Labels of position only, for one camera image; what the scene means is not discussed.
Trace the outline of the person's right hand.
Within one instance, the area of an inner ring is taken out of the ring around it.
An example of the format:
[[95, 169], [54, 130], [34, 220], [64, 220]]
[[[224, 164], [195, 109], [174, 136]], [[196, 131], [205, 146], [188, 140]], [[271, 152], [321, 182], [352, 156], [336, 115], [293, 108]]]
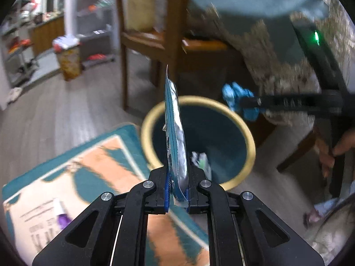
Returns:
[[333, 147], [329, 147], [325, 140], [318, 133], [315, 146], [319, 151], [319, 162], [322, 167], [322, 175], [327, 178], [335, 165], [335, 157], [340, 156], [354, 148], [354, 129], [347, 131]]

